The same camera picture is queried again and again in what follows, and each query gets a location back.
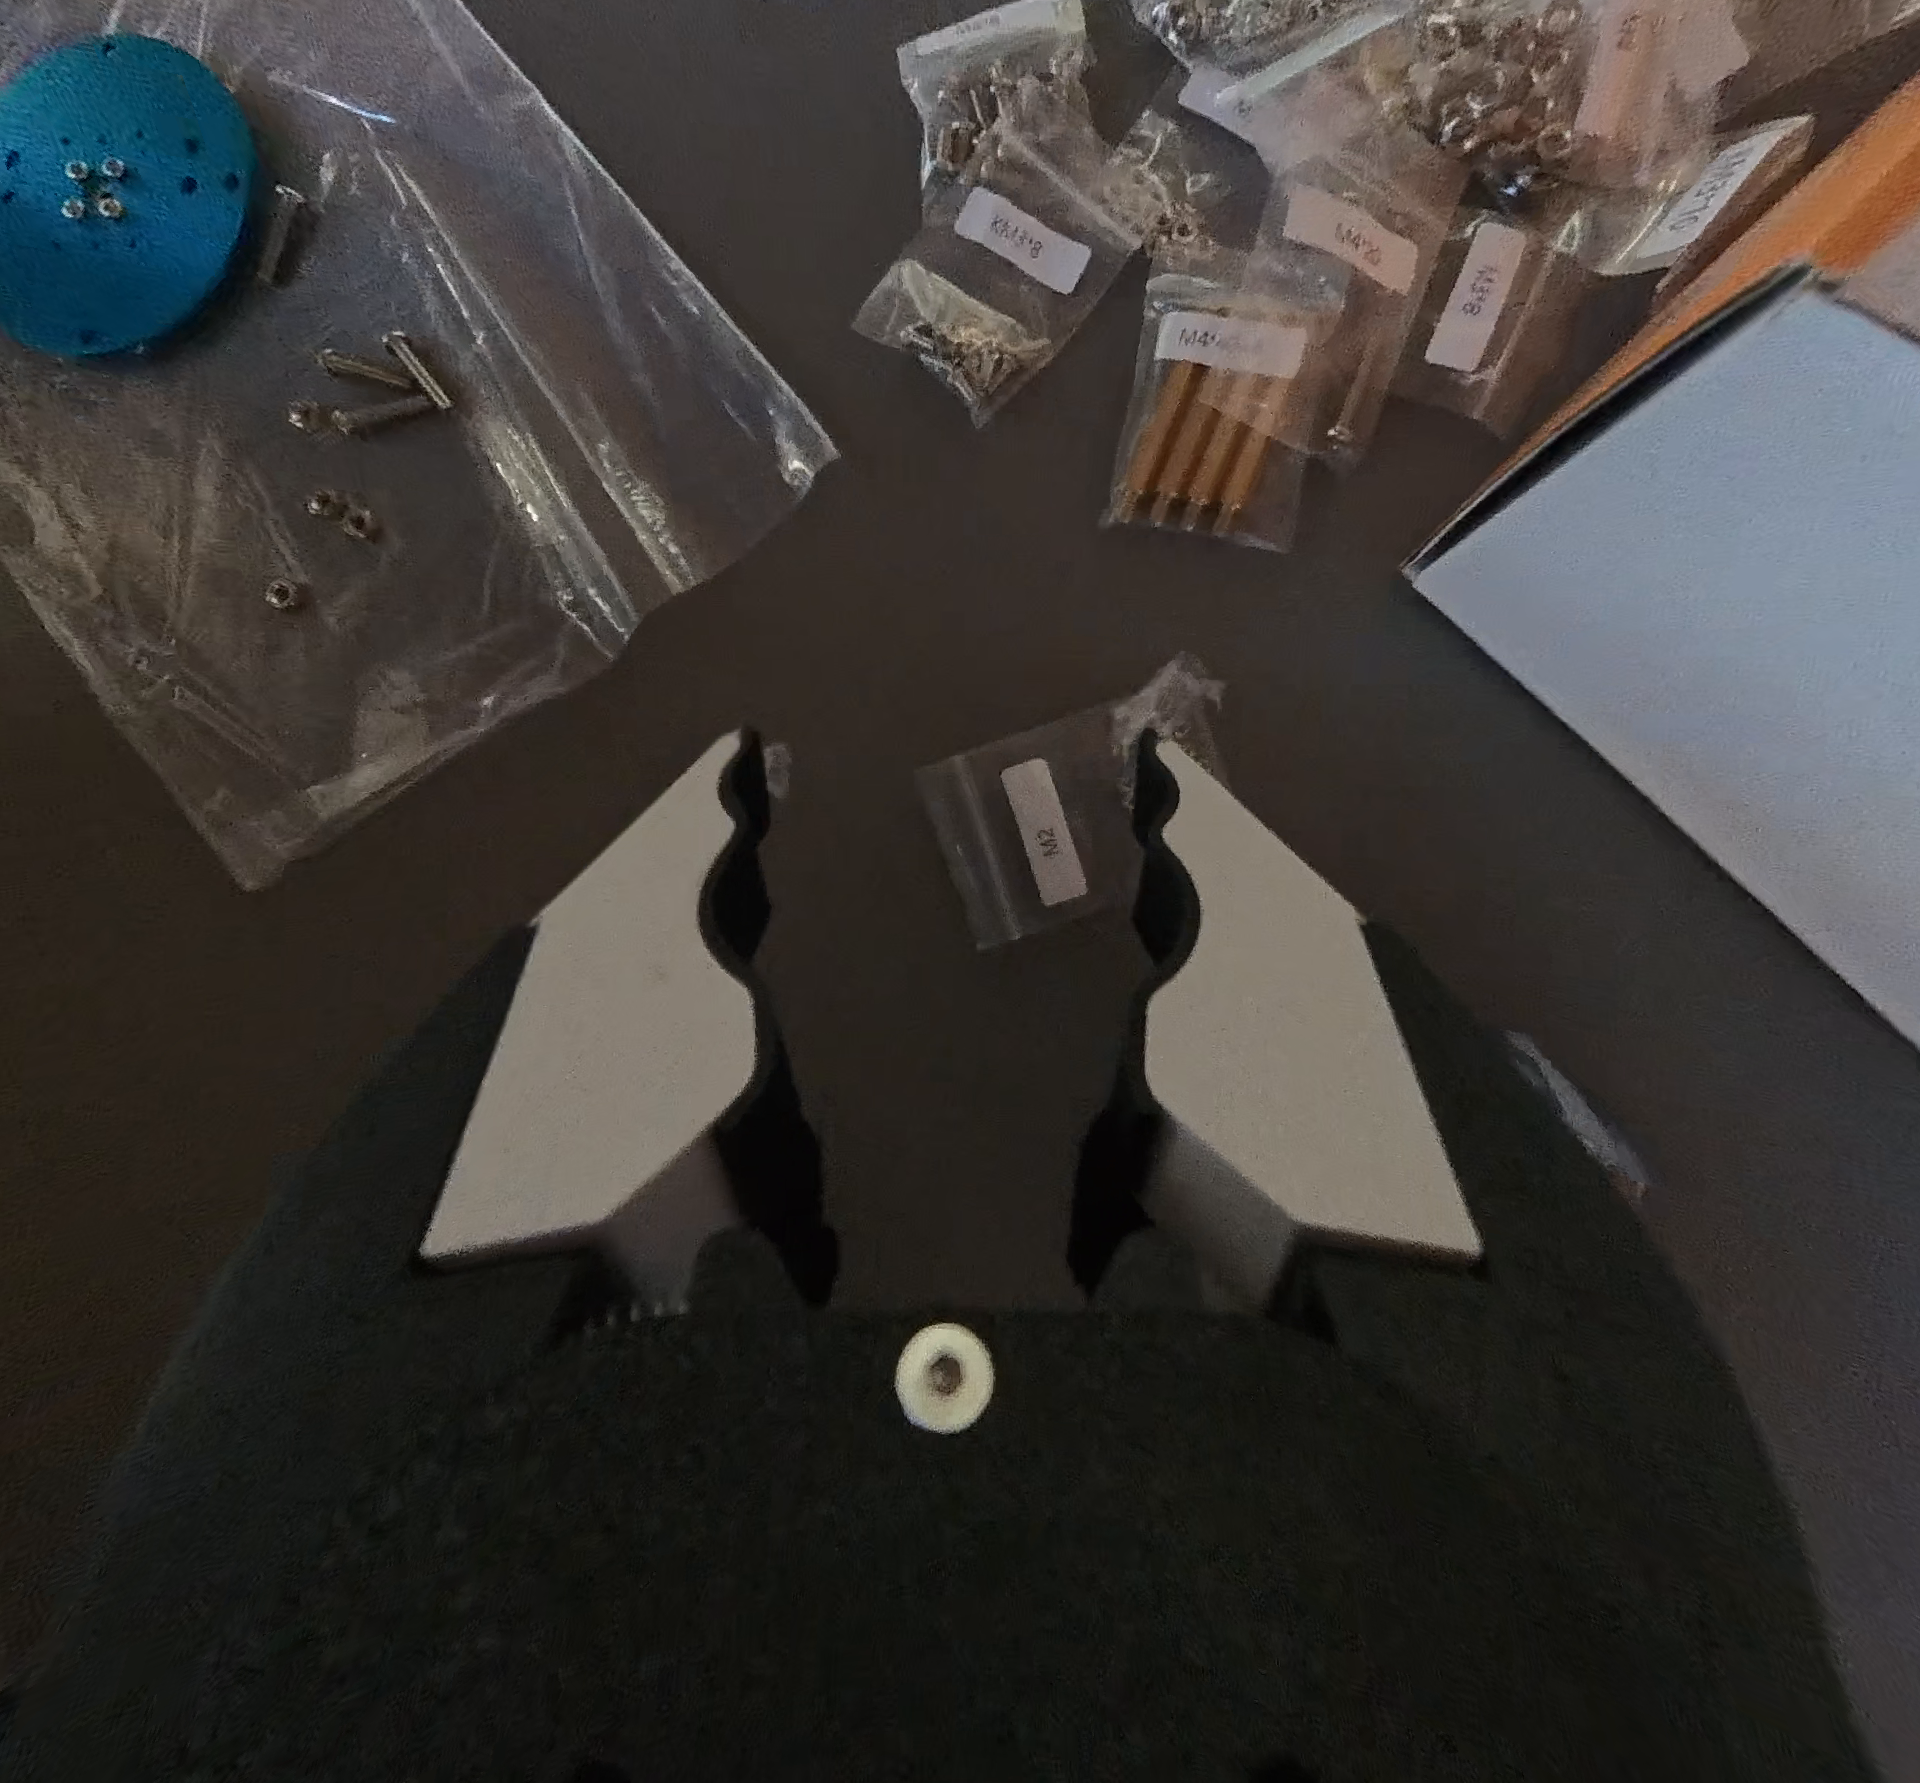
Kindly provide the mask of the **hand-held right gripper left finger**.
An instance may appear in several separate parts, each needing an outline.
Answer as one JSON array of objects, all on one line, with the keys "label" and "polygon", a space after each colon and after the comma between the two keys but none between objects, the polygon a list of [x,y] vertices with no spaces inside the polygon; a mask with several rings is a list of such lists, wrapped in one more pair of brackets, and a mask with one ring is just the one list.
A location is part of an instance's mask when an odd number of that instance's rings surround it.
[{"label": "hand-held right gripper left finger", "polygon": [[777,1008],[767,749],[722,733],[530,927],[443,1191],[430,1268],[587,1254],[657,1311],[748,1228],[803,1305],[843,1265]]}]

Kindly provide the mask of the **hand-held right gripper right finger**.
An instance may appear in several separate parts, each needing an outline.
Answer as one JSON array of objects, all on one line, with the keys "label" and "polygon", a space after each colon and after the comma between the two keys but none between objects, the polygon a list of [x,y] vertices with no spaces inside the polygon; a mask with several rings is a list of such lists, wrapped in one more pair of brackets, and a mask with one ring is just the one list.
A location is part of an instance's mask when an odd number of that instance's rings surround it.
[{"label": "hand-held right gripper right finger", "polygon": [[1157,1228],[1229,1305],[1318,1254],[1473,1269],[1485,1242],[1366,918],[1182,745],[1141,737],[1148,974],[1079,1150],[1085,1294]]}]

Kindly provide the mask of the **small clear bag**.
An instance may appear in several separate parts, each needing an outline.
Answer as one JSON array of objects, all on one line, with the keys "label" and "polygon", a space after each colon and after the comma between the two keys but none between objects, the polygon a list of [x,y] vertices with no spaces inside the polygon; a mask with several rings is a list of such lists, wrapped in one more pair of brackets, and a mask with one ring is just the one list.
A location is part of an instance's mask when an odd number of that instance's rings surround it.
[{"label": "small clear bag", "polygon": [[1130,697],[1113,702],[1111,740],[1123,778],[1135,777],[1141,760],[1141,740],[1154,735],[1177,745],[1218,782],[1229,782],[1229,767],[1215,733],[1215,718],[1227,699],[1225,682],[1216,680],[1201,659],[1180,652]]},{"label": "small clear bag", "polygon": [[917,789],[975,949],[1135,904],[1135,756],[1111,706],[927,764]]}]

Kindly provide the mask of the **blue round metal disc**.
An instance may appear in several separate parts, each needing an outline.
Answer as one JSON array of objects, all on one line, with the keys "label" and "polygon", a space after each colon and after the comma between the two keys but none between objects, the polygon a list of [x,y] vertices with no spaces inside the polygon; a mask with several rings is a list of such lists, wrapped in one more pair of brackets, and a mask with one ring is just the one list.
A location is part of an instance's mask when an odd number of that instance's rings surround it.
[{"label": "blue round metal disc", "polygon": [[3,331],[57,358],[128,355],[229,283],[260,195],[227,82],[154,37],[48,49],[3,90]]}]

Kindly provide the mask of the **crumpled small clear bag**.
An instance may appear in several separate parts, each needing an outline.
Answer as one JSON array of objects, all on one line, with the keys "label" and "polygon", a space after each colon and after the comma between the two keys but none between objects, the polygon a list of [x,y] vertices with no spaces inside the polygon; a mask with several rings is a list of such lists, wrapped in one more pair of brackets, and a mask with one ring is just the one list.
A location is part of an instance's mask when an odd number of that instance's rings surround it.
[{"label": "crumpled small clear bag", "polygon": [[1113,702],[1111,740],[1123,778],[1135,777],[1141,760],[1141,740],[1154,735],[1177,745],[1218,782],[1229,782],[1229,767],[1215,733],[1215,718],[1227,699],[1225,682],[1216,680],[1201,659],[1180,652],[1130,697]]}]

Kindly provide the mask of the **orange cardboard box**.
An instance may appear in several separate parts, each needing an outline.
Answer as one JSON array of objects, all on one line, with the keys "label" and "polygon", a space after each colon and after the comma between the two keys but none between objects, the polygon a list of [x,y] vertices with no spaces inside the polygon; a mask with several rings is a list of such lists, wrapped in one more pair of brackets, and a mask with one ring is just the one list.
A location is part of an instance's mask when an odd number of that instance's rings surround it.
[{"label": "orange cardboard box", "polygon": [[1910,1043],[1917,268],[1910,81],[1406,570]]}]

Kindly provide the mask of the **pile of small screw bags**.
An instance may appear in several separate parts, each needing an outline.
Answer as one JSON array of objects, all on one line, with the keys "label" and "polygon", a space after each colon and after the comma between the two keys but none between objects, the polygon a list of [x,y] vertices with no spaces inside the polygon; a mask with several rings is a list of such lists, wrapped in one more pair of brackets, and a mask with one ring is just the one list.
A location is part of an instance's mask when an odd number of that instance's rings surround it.
[{"label": "pile of small screw bags", "polygon": [[1281,550],[1391,398],[1515,432],[1600,281],[1803,147],[1719,136],[1760,5],[1132,0],[1173,69],[1111,140],[1086,0],[1005,0],[897,49],[922,222],[854,328],[986,423],[1142,259],[1105,522]]}]

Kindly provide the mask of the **loose screws and nuts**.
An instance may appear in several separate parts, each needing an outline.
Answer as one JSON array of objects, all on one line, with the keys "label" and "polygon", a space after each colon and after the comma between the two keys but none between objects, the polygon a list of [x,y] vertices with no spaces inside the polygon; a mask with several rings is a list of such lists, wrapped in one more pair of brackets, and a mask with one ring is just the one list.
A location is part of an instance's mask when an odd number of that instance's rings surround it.
[{"label": "loose screws and nuts", "polygon": [[[254,261],[254,285],[267,294],[292,285],[308,239],[318,228],[316,203],[299,187],[275,184],[264,203],[264,226]],[[330,382],[361,389],[364,400],[297,396],[286,404],[286,423],[307,441],[364,443],[396,428],[447,417],[457,400],[453,387],[430,366],[423,347],[402,331],[386,331],[380,355],[320,346],[313,367]],[[375,549],[386,535],[380,513],[336,486],[314,488],[305,517],[347,541]]]}]

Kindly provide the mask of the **large clear plastic bag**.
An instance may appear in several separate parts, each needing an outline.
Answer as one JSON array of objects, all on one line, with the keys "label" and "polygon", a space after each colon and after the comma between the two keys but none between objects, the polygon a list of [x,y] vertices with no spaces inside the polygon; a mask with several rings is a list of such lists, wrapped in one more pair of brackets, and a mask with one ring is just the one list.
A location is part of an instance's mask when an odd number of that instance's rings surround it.
[{"label": "large clear plastic bag", "polygon": [[[836,446],[463,0],[5,0],[5,81],[169,42],[254,124],[229,283],[169,340],[5,337],[5,574],[229,876],[262,890],[725,572]],[[318,212],[254,285],[266,200]],[[447,417],[286,423],[320,346],[412,335]],[[308,522],[336,486],[375,549]]]}]

